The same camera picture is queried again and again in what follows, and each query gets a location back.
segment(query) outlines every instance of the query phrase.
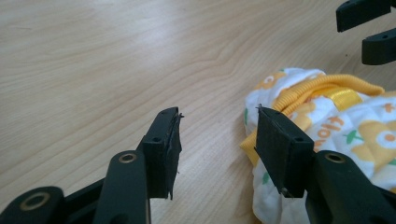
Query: yellow object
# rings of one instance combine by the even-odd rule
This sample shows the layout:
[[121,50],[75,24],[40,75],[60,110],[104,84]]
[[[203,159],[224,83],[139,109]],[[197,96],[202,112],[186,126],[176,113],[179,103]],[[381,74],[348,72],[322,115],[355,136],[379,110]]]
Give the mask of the yellow object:
[[[299,105],[309,102],[310,99],[325,96],[333,101],[339,111],[342,111],[362,102],[357,92],[376,96],[385,91],[381,87],[351,75],[319,76],[314,79],[306,79],[281,91],[279,96],[273,101],[272,108],[287,116]],[[256,137],[257,129],[240,145],[254,166],[256,166],[259,159],[254,149]]]

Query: wooden table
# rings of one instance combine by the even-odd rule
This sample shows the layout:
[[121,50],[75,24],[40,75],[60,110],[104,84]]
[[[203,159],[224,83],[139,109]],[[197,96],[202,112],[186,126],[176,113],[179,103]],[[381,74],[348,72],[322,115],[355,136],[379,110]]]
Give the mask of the wooden table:
[[104,177],[177,105],[175,198],[151,200],[152,222],[257,222],[238,147],[256,83],[298,66],[396,89],[396,63],[361,64],[361,41],[394,28],[395,10],[339,34],[343,2],[0,2],[0,209],[29,189],[68,195]]

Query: wood grain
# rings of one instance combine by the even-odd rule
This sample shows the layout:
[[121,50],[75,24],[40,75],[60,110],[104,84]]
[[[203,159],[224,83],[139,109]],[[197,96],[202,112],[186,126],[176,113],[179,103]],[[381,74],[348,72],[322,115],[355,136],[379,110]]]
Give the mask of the wood grain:
[[177,105],[175,199],[153,223],[256,223],[238,144],[244,98],[283,67],[396,84],[396,63],[361,64],[361,41],[396,13],[337,33],[342,0],[0,2],[0,209],[41,186],[70,194],[136,148]]

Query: folded cloth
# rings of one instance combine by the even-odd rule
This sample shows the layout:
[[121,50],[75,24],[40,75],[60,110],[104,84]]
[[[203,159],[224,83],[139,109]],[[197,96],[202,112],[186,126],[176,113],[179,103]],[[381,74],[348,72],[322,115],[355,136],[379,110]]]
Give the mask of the folded cloth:
[[315,142],[315,151],[350,157],[373,184],[396,193],[396,91],[351,75],[286,68],[259,83],[246,98],[247,139],[241,148],[253,163],[253,211],[262,222],[309,223],[305,199],[278,194],[254,150],[258,105],[287,115]]

